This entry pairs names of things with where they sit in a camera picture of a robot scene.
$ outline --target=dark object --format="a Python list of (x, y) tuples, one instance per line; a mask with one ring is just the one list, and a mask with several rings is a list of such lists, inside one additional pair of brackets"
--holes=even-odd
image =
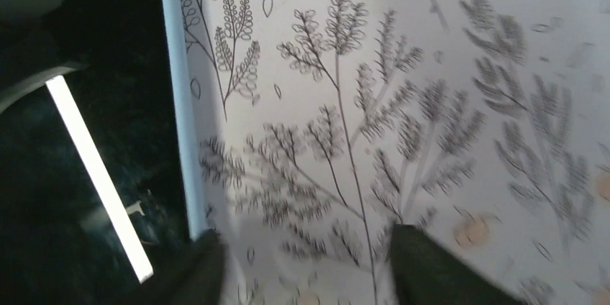
[(166, 270), (155, 272), (117, 305), (217, 305), (224, 279), (224, 245), (209, 229)]
[(400, 305), (523, 305), (415, 226), (395, 224), (390, 261)]

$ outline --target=white trim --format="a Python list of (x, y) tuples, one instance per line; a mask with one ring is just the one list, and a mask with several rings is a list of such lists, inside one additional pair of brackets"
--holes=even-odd
[(168, 40), (188, 232), (191, 239), (195, 240), (208, 229), (208, 225), (205, 217), (204, 185), (197, 153), (199, 146), (195, 133), (195, 114), (191, 100), (180, 0), (163, 0), (163, 16)]

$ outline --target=dark marble surface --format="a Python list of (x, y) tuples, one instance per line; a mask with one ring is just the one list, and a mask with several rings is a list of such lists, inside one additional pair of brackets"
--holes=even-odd
[[(66, 78), (123, 204), (140, 201), (144, 216), (130, 218), (161, 268), (187, 241), (172, 107), (163, 100), (169, 82), (96, 71)], [(0, 273), (11, 280), (0, 304), (105, 304), (137, 286), (46, 88), (0, 115), (0, 160)]]
[[(90, 13), (77, 24), (74, 12)], [(68, 86), (124, 206), (140, 202), (129, 217), (162, 269), (188, 230), (160, 0), (70, 0), (53, 14), (64, 56), (90, 65)], [(0, 304), (112, 304), (138, 285), (46, 87), (0, 114), (0, 278)]]

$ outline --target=fern illustration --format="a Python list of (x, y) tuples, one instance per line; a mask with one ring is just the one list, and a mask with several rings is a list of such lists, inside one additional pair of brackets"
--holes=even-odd
[[(443, 80), (431, 82), (418, 92), (423, 120), (418, 121), (407, 113), (402, 113), (399, 118), (396, 149), (401, 156), (400, 171), (391, 164), (383, 150), (377, 149), (375, 152), (376, 177), (370, 187), (373, 194), (369, 195), (368, 203), (386, 219), (384, 231), (393, 223), (412, 222), (409, 214), (420, 190), (431, 195), (436, 195), (439, 190), (449, 194), (451, 188), (463, 185), (464, 178), (474, 175), (475, 161), (465, 154), (481, 133), (485, 115), (479, 111), (468, 114), (468, 96), (464, 91), (455, 92), (447, 100), (447, 87)], [(429, 163), (435, 140), (440, 153)], [(407, 186), (407, 170), (413, 164), (416, 164), (414, 178)], [(415, 224), (425, 229), (432, 223), (435, 214), (436, 209), (428, 208)], [(378, 262), (383, 261), (387, 249), (388, 238), (380, 234), (375, 246)]]
[[(525, 60), (522, 27), (513, 17), (496, 15), (486, 0), (461, 1), (460, 5), (474, 29), (465, 28), (466, 35), (488, 56), (475, 60), (479, 78), (473, 82), (485, 96), (485, 104), (509, 119), (503, 125), (503, 140), (495, 141), (499, 159), (514, 178), (508, 189), (533, 214), (542, 205), (553, 209), (564, 252), (568, 253), (573, 240), (587, 238), (593, 208), (586, 159), (575, 158), (568, 151), (570, 89), (545, 83), (533, 74), (535, 91), (526, 95), (515, 68)], [(535, 148), (523, 137), (526, 126), (535, 136)], [(557, 169), (565, 172), (564, 183), (557, 181)]]
[[(322, 156), (327, 159), (329, 166), (332, 166), (330, 162), (330, 149), (328, 148), (330, 143), (328, 140), (329, 131), (339, 132), (341, 131), (341, 139), (336, 139), (335, 144), (345, 143), (343, 150), (350, 161), (350, 168), (353, 174), (353, 180), (355, 183), (355, 190), (358, 193), (359, 208), (355, 211), (359, 214), (359, 217), (363, 223), (365, 230), (366, 245), (362, 245), (357, 235), (348, 233), (349, 227), (344, 224), (333, 224), (330, 233), (330, 241), (334, 248), (335, 259), (337, 260), (350, 260), (351, 264), (359, 267), (362, 270), (370, 272), (373, 279), (373, 293), (375, 303), (377, 304), (377, 282), (374, 268), (374, 252), (373, 242), (371, 239), (371, 230), (366, 216), (365, 202), (363, 198), (363, 187), (360, 185), (360, 179), (358, 172), (356, 171), (354, 155), (352, 150), (352, 143), (350, 141), (350, 135), (347, 129), (347, 123), (345, 121), (345, 103), (343, 96), (342, 78), (345, 76), (341, 71), (341, 57), (350, 54), (351, 52), (358, 50), (362, 47), (361, 41), (365, 38), (365, 34), (362, 31), (362, 27), (366, 25), (366, 17), (368, 15), (365, 9), (364, 3), (355, 3), (352, 0), (330, 0), (328, 8), (328, 17), (326, 19), (326, 27), (324, 28), (326, 37), (319, 32), (319, 23), (314, 19), (316, 12), (313, 10), (307, 10), (305, 12), (295, 10), (294, 16), (297, 19), (297, 23), (293, 24), (292, 29), (296, 32), (295, 41), (282, 42), (278, 45), (278, 50), (284, 59), (290, 61), (290, 68), (298, 70), (303, 74), (311, 74), (315, 81), (329, 81), (334, 87), (337, 94), (337, 111), (335, 118), (328, 118), (319, 120), (321, 125), (327, 125), (324, 129), (326, 132), (320, 134), (321, 130), (319, 127), (315, 127), (313, 124), (308, 126), (308, 136), (313, 142), (314, 152), (318, 159)], [(331, 53), (334, 56), (334, 63), (328, 65), (322, 61), (322, 55), (324, 53)], [(360, 90), (356, 96), (356, 104), (361, 106), (363, 110), (369, 110), (372, 116), (378, 116), (380, 112), (376, 109), (378, 98), (373, 99), (372, 95), (372, 75), (367, 65), (361, 65), (359, 67), (358, 83), (360, 84)], [(388, 118), (398, 114), (399, 107), (409, 98), (408, 88), (403, 88), (401, 93), (396, 94), (393, 97), (391, 103), (385, 106), (386, 110), (376, 119), (381, 119), (384, 124), (388, 124)], [(367, 250), (368, 266), (365, 266), (361, 260), (363, 254), (360, 250)]]
[(381, 21), (381, 29), (378, 29), (379, 38), (375, 39), (379, 44), (376, 51), (380, 80), (383, 83), (378, 93), (373, 98), (373, 86), (377, 79), (373, 77), (370, 67), (362, 63), (358, 69), (358, 97), (356, 106), (363, 110), (364, 117), (359, 123), (356, 131), (351, 135), (352, 145), (360, 135), (364, 135), (369, 142), (376, 137), (382, 137), (386, 129), (394, 128), (394, 119), (398, 117), (405, 104), (408, 104), (414, 94), (414, 86), (408, 80), (394, 94), (387, 104), (383, 101), (392, 87), (392, 80), (397, 73), (407, 73), (417, 67), (417, 63), (423, 61), (423, 51), (419, 47), (407, 49), (406, 36), (400, 36), (395, 40), (393, 31), (396, 24), (396, 12), (390, 9)]
[[(224, 118), (227, 120), (227, 101), (233, 93), (251, 100), (252, 104), (260, 98), (257, 93), (260, 45), (258, 41), (252, 40), (254, 23), (250, 0), (221, 1), (224, 23), (214, 29), (211, 29), (206, 20), (204, 0), (181, 0), (181, 4), (186, 51), (189, 52), (193, 46), (197, 46), (211, 61), (217, 77)], [(199, 36), (200, 24), (205, 39)], [(248, 42), (250, 45), (240, 62), (237, 46), (241, 42)]]

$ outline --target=wallpaper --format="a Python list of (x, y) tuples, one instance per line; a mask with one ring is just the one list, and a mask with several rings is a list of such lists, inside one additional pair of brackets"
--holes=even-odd
[(610, 0), (181, 6), (224, 304), (394, 305), (394, 222), (530, 304), (610, 304)]

